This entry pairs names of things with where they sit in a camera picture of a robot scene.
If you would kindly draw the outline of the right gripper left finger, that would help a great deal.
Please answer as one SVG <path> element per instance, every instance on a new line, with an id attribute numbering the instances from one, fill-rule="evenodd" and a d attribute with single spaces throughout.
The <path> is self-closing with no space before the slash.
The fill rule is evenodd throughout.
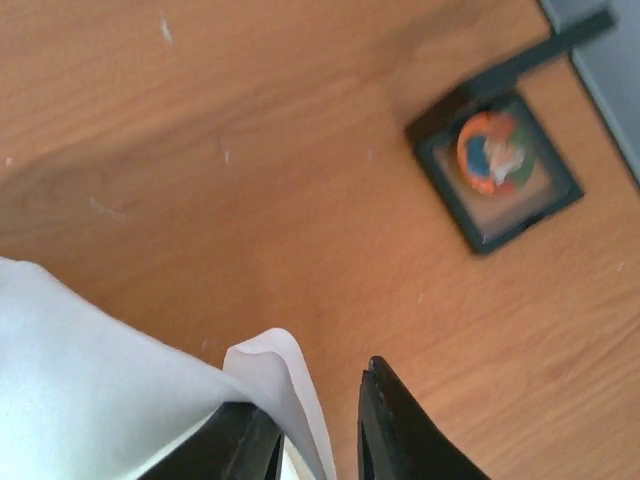
<path id="1" fill-rule="evenodd" d="M 176 480 L 278 479 L 284 435 L 251 403 L 223 404 L 191 437 L 142 477 Z"/>

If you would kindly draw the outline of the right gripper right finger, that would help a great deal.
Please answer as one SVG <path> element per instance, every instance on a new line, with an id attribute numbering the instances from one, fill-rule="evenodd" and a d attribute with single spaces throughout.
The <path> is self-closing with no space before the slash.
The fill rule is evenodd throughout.
<path id="1" fill-rule="evenodd" d="M 361 479 L 485 479 L 435 425 L 389 363 L 369 360 L 359 393 Z"/>

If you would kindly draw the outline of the white button-up shirt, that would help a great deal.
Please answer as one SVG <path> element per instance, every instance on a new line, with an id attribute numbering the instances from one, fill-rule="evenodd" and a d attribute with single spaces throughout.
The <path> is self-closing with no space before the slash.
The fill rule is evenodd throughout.
<path id="1" fill-rule="evenodd" d="M 336 468 L 302 351 L 272 328 L 221 367 L 109 316 L 41 266 L 1 262 L 1 475 L 136 479 L 226 402 L 251 403 L 318 479 Z"/>

